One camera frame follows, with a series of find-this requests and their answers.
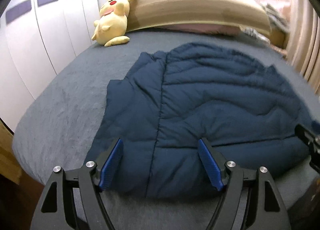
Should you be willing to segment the beige curtain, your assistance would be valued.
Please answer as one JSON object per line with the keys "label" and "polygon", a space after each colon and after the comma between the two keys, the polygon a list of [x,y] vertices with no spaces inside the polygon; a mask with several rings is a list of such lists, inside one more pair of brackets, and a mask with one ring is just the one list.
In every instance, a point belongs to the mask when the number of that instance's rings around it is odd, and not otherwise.
{"label": "beige curtain", "polygon": [[290,0],[287,61],[319,95],[319,16],[309,0]]}

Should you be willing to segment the yellow Pikachu plush toy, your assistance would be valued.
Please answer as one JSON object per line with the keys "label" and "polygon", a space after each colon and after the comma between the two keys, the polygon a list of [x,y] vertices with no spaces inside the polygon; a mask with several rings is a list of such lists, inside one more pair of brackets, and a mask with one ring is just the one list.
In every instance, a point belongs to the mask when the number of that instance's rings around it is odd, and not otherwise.
{"label": "yellow Pikachu plush toy", "polygon": [[99,11],[100,18],[94,21],[91,40],[104,47],[128,43],[125,33],[132,1],[107,0]]}

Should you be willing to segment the navy blue puffer jacket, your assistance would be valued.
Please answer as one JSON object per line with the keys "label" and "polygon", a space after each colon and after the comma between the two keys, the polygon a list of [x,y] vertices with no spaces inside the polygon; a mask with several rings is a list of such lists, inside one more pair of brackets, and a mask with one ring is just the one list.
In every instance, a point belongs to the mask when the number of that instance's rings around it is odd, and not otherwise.
{"label": "navy blue puffer jacket", "polygon": [[275,67],[237,50],[187,43],[143,52],[125,78],[107,85],[106,108],[86,160],[98,162],[97,185],[138,197],[189,198],[222,188],[198,149],[206,138],[243,168],[280,175],[308,155],[295,136],[312,117]]}

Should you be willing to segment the pile of folded clothes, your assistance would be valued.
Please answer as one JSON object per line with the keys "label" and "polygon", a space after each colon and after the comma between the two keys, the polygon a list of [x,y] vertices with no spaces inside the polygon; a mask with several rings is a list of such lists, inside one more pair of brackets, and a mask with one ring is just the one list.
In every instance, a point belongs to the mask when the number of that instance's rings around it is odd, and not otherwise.
{"label": "pile of folded clothes", "polygon": [[[282,30],[286,34],[286,41],[287,41],[287,37],[290,34],[289,22],[285,19],[285,17],[281,14],[281,12],[278,9],[274,8],[270,3],[263,5],[263,8],[269,18],[270,32],[273,28],[278,28],[279,30]],[[259,39],[267,44],[272,44],[268,39],[270,33],[268,35],[263,35],[257,30],[249,27],[242,29],[242,31],[246,35]]]}

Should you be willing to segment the pink pillow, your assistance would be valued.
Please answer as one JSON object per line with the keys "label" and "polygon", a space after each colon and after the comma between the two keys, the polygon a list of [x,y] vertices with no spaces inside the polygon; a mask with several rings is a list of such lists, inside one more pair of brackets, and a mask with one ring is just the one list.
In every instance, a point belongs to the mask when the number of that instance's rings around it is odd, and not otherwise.
{"label": "pink pillow", "polygon": [[227,35],[236,36],[240,34],[241,29],[237,26],[219,25],[219,24],[176,24],[176,25],[164,25],[157,28],[192,32],[195,34],[208,34],[208,35]]}

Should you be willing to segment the wooden nightstand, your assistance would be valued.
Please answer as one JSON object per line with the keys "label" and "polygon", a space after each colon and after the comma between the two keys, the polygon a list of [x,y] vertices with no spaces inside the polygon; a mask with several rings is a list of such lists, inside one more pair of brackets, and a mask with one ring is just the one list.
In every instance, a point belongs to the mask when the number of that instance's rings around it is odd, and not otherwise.
{"label": "wooden nightstand", "polygon": [[286,48],[286,34],[279,30],[278,28],[273,28],[270,32],[269,38],[270,42],[278,48]]}

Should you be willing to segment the grey bed sheet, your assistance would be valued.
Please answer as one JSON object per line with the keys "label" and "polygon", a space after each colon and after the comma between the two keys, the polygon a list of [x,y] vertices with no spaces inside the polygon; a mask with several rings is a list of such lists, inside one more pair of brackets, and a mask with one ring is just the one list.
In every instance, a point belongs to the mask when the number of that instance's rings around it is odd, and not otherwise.
{"label": "grey bed sheet", "polygon": [[[125,45],[93,45],[50,83],[27,109],[15,130],[13,151],[33,179],[46,183],[54,166],[79,168],[99,129],[107,84],[122,79],[142,52],[170,51],[189,42],[239,50],[266,66],[274,66],[319,119],[319,100],[310,86],[280,56],[246,35],[209,36],[166,30],[132,33]],[[169,202],[139,199],[115,192],[101,195],[116,229],[205,229],[217,199]]]}

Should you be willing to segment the white wardrobe with purple panels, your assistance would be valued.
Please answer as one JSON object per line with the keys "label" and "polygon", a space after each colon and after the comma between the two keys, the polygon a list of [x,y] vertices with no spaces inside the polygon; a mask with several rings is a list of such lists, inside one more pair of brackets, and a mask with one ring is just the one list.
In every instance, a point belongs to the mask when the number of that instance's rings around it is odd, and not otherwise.
{"label": "white wardrobe with purple panels", "polygon": [[11,0],[1,16],[1,119],[9,129],[91,46],[97,16],[98,0]]}

